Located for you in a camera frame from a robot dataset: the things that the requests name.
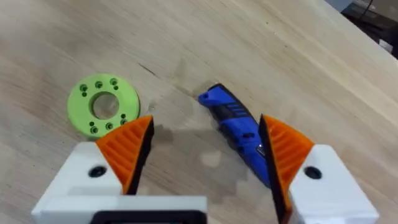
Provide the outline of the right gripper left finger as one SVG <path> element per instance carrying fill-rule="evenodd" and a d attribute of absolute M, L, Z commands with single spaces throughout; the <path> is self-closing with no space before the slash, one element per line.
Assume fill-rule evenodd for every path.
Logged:
<path fill-rule="evenodd" d="M 153 116 L 123 124 L 95 141 L 77 144 L 31 214 L 39 217 L 60 197 L 134 195 L 154 135 Z"/>

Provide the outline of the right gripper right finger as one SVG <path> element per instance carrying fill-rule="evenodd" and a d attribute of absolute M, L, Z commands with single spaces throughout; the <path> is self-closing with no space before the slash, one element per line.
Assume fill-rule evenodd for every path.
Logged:
<path fill-rule="evenodd" d="M 373 224 L 379 213 L 336 151 L 262 115 L 259 136 L 279 223 Z"/>

